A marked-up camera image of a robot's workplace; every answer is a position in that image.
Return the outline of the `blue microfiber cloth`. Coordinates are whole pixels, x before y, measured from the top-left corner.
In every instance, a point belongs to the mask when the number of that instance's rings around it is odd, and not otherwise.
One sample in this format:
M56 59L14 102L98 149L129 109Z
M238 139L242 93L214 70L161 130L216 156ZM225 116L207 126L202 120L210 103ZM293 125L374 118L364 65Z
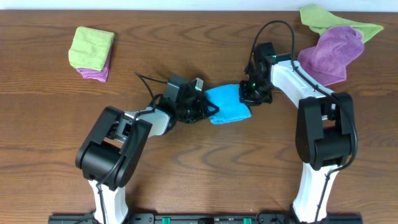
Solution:
M209 89L205 92L207 100L219 108L219 112L210 116L213 124L226 124L242 121L252 116L249 108L239 101L239 85L228 84Z

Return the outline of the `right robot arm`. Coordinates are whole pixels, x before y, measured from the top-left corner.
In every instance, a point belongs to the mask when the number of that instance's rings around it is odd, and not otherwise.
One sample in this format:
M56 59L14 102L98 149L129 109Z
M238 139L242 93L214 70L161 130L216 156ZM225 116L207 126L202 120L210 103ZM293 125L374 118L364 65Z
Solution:
M272 103L280 90L297 107L295 145L303 162L298 194L287 214L267 212L259 223L362 223L360 215L329 215L326 205L337 173L354 154L353 100L334 93L308 75L291 54L276 54L273 44L255 46L239 84L247 106Z

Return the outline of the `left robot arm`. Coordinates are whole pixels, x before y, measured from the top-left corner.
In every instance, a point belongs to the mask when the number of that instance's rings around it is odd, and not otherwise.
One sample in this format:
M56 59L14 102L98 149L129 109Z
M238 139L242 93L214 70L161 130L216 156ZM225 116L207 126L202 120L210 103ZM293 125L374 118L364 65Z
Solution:
M170 131L176 122L193 124L219 112L202 92L203 80L174 75L163 94L151 94L143 110L107 106L79 149L75 165L91 185L94 223L124 223L129 213L125 186L131 179L147 139Z

